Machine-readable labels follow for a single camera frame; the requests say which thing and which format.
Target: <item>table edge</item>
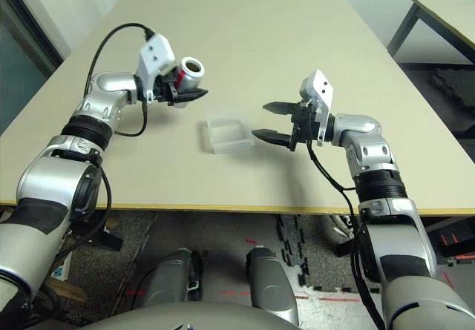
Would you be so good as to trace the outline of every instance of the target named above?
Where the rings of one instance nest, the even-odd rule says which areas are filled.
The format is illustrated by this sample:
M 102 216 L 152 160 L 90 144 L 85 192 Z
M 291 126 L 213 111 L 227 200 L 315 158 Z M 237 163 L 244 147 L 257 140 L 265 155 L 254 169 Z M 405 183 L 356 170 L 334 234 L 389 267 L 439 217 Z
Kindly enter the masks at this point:
M 425 12 L 429 13 L 431 16 L 437 19 L 445 28 L 448 30 L 452 31 L 454 35 L 459 37 L 463 42 L 468 44 L 470 47 L 472 47 L 475 50 L 475 42 L 472 42 L 467 36 L 465 36 L 463 33 L 461 33 L 459 30 L 457 30 L 454 26 L 446 22 L 444 19 L 442 19 L 435 11 L 431 10 L 429 7 L 421 3 L 419 0 L 411 0 L 414 4 L 419 6 L 421 9 L 423 9 Z
M 0 200 L 0 205 L 15 206 L 12 200 Z M 105 208 L 104 203 L 97 208 Z M 169 211 L 222 211 L 242 213 L 273 213 L 273 214 L 322 214 L 322 215 L 347 215 L 348 208 L 327 208 L 309 206 L 256 206 L 256 205 L 189 205 L 189 204 L 113 204 L 112 209 L 135 210 L 169 210 Z M 422 216 L 463 216 L 475 215 L 475 208 L 420 208 Z

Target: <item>black cable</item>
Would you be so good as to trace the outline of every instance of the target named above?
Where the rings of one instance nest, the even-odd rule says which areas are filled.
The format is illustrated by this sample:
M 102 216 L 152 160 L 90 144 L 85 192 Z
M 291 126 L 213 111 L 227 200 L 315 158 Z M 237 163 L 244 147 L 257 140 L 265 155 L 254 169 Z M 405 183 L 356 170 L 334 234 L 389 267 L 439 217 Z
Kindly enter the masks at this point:
M 150 28 L 146 27 L 143 24 L 137 24 L 136 22 L 129 22 L 127 24 L 121 24 L 120 26 L 117 26 L 111 32 L 109 32 L 108 35 L 102 40 L 101 44 L 97 48 L 97 51 L 96 51 L 96 54 L 94 55 L 94 58 L 92 59 L 91 66 L 89 67 L 88 77 L 86 79 L 86 85 L 84 86 L 84 96 L 88 95 L 89 82 L 91 81 L 92 73 L 94 72 L 94 68 L 96 67 L 97 60 L 99 59 L 99 56 L 100 56 L 100 54 L 102 52 L 102 49 L 104 48 L 105 44 L 117 31 L 120 31 L 120 30 L 122 30 L 124 28 L 127 28 L 127 27 L 142 28 L 145 31 L 145 38 L 147 40 L 149 40 L 154 35 L 153 30 L 151 30 Z
M 44 294 L 46 294 L 46 296 L 49 298 L 49 300 L 51 301 L 52 309 L 46 315 L 39 315 L 39 316 L 30 318 L 24 325 L 25 329 L 30 328 L 31 326 L 40 324 L 43 321 L 49 320 L 55 317 L 59 313 L 60 301 L 59 301 L 58 294 L 52 288 L 50 288 L 44 283 L 42 284 L 39 290 L 42 291 Z
M 119 132 L 115 131 L 114 133 L 120 136 L 127 136 L 127 137 L 137 137 L 140 136 L 143 131 L 147 128 L 147 119 L 148 119 L 148 108 L 147 108 L 147 102 L 143 99 L 142 100 L 142 114 L 143 114 L 143 123 L 142 123 L 142 128 L 140 129 L 139 132 L 136 133 L 125 133 L 125 132 Z
M 309 132 L 310 132 L 310 136 L 312 136 L 311 115 L 309 115 Z M 355 211 L 353 210 L 351 201 L 348 198 L 348 196 L 344 193 L 344 191 L 353 190 L 354 188 L 343 188 L 330 176 L 330 174 L 327 172 L 327 170 L 324 168 L 324 166 L 320 163 L 317 156 L 315 155 L 315 152 L 312 149 L 311 138 L 307 140 L 307 150 L 309 152 L 310 159 L 315 164 L 317 169 L 323 174 L 323 176 L 328 180 L 328 182 L 332 185 L 332 187 L 334 187 L 347 202 L 348 208 L 350 210 L 351 223 L 353 224 L 354 228 L 358 227 L 358 220 L 356 219 Z M 356 288 L 358 289 L 358 292 L 360 294 L 361 301 L 363 302 L 363 305 L 366 307 L 368 313 L 370 314 L 371 319 L 373 320 L 373 322 L 375 323 L 376 327 L 379 330 L 385 330 L 384 321 L 381 315 L 379 314 L 379 311 L 376 308 L 375 303 L 373 302 L 373 298 L 371 297 L 367 284 L 364 281 L 363 275 L 361 273 L 360 264 L 359 264 L 358 238 L 363 228 L 364 228 L 364 224 L 360 225 L 358 227 L 357 232 L 355 232 L 355 236 L 353 238 L 353 244 L 352 244 L 351 253 L 350 253 L 351 273 L 353 274 L 353 278 L 355 279 Z
M 54 257 L 53 263 L 56 263 L 57 261 L 61 260 L 63 257 L 66 257 L 70 252 L 80 247 L 80 245 L 82 245 L 84 242 L 87 242 L 88 240 L 90 240 L 91 237 L 96 232 L 98 232 L 101 228 L 104 227 L 104 224 L 107 221 L 107 218 L 111 212 L 112 190 L 111 190 L 111 185 L 109 184 L 109 180 L 107 179 L 107 176 L 105 175 L 105 172 L 102 168 L 101 168 L 101 175 L 102 175 L 102 180 L 104 181 L 105 190 L 107 192 L 107 205 L 105 207 L 105 213 L 102 216 L 102 219 L 86 235 L 81 237 L 81 239 L 79 239 L 77 242 L 75 242 L 73 245 L 69 246 L 68 248 L 64 249 L 63 251 L 59 252 Z
M 91 66 L 89 67 L 89 71 L 88 71 L 88 77 L 86 78 L 86 84 L 84 86 L 83 96 L 88 95 L 89 82 L 91 81 L 92 74 L 94 72 L 94 68 L 96 67 L 97 60 L 99 59 L 99 56 L 100 56 L 100 54 L 102 52 L 102 49 L 104 48 L 105 44 L 117 31 L 120 31 L 120 30 L 122 30 L 124 28 L 127 28 L 127 27 L 142 28 L 145 31 L 145 39 L 147 41 L 155 34 L 155 32 L 153 30 L 151 30 L 150 28 L 146 27 L 143 24 L 138 24 L 136 22 L 129 22 L 127 24 L 121 24 L 120 26 L 117 26 L 111 32 L 109 32 L 108 35 L 102 40 L 101 44 L 97 48 L 97 51 L 96 51 L 96 54 L 94 55 L 94 58 L 92 59 Z M 143 131 L 145 131 L 145 128 L 147 127 L 147 116 L 148 116 L 148 114 L 147 114 L 147 104 L 145 103 L 145 107 L 144 107 L 143 103 L 144 102 L 142 102 L 142 113 L 143 113 L 142 129 L 137 133 L 124 133 L 124 132 L 115 131 L 115 134 L 120 135 L 120 136 L 135 137 L 135 136 L 141 135 L 143 133 Z
M 134 294 L 134 299 L 132 299 L 132 304 L 131 304 L 131 310 L 134 310 L 134 306 L 135 306 L 135 300 L 137 299 L 137 293 L 139 292 L 140 290 L 140 287 L 142 286 L 143 282 L 145 281 L 145 279 L 150 275 L 151 272 L 155 271 L 157 269 L 157 267 L 153 267 L 152 269 L 149 269 L 147 271 L 147 273 L 145 273 L 142 277 L 142 279 L 140 280 L 139 282 L 139 285 L 137 286 L 137 289 L 135 290 L 135 294 Z

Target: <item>table leg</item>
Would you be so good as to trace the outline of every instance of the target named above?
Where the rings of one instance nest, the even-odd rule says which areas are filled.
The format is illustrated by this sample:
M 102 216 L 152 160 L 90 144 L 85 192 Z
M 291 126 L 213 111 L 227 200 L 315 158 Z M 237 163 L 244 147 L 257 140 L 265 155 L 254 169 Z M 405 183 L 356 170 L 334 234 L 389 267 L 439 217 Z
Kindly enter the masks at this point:
M 409 32 L 413 29 L 414 25 L 417 22 L 417 11 L 419 7 L 416 4 L 410 7 L 409 11 L 407 12 L 404 20 L 402 20 L 401 25 L 399 26 L 396 33 L 394 33 L 393 38 L 387 45 L 387 52 L 390 54 L 391 57 L 394 57 L 401 47 L 402 43 L 406 39 Z

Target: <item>table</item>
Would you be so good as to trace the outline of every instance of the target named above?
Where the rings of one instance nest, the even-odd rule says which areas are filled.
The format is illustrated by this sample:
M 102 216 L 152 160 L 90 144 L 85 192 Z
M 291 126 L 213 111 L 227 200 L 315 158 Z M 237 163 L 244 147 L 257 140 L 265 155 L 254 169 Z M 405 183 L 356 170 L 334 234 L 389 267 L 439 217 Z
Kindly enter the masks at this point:
M 395 56 L 418 19 L 425 22 L 475 64 L 475 0 L 412 0 L 413 5 L 387 46 Z M 457 139 L 475 139 L 475 125 L 454 131 Z
M 209 93 L 184 109 L 155 103 L 142 136 L 113 137 L 104 169 L 114 208 L 346 214 L 303 145 L 292 153 L 256 141 L 239 154 L 209 152 L 209 111 L 241 109 L 252 129 L 289 133 L 289 117 L 261 107 L 297 102 L 301 81 L 320 68 L 335 88 L 333 113 L 380 121 L 422 215 L 475 214 L 475 165 L 346 0 L 121 0 L 1 136 L 1 203 L 15 203 L 22 171 L 79 104 L 97 46 L 124 22 L 153 27 L 177 57 L 201 60 Z M 142 44 L 141 30 L 122 31 L 97 71 L 135 71 Z M 141 123 L 140 106 L 127 107 L 119 129 Z M 353 184 L 342 148 L 316 153 L 336 180 Z

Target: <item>floor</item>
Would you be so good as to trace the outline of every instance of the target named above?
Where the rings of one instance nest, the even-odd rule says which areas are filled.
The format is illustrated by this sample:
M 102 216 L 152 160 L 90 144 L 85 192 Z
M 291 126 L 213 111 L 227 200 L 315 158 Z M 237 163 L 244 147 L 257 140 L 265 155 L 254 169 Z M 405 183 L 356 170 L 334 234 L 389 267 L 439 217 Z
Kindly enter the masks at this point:
M 475 123 L 473 115 L 428 82 L 432 70 L 406 70 L 406 74 L 450 129 L 465 129 Z M 475 161 L 475 141 L 461 141 L 461 145 Z M 346 239 L 335 233 L 329 217 L 299 216 L 286 221 L 290 225 L 286 238 L 294 240 L 289 245 L 291 260 L 282 256 L 281 250 L 288 254 L 289 249 L 279 239 L 278 218 L 271 214 L 122 211 L 114 217 L 119 227 L 111 232 L 125 238 L 123 250 L 110 252 L 85 246 L 75 252 L 70 281 L 82 286 L 90 297 L 81 304 L 65 300 L 61 321 L 83 326 L 129 310 L 143 275 L 179 247 L 189 247 L 204 256 L 204 300 L 250 305 L 246 254 L 254 245 L 264 244 L 275 251 L 289 277 L 298 298 L 301 328 L 375 329 L 353 293 L 349 259 L 334 256 L 335 246 Z M 301 245 L 302 255 L 298 250 L 300 229 L 306 240 Z M 305 257 L 310 271 L 302 285 L 300 264 Z M 474 276 L 473 261 L 439 267 L 439 279 L 455 288 L 473 310 Z M 377 291 L 377 285 L 370 287 Z M 380 306 L 379 294 L 373 294 L 373 298 Z

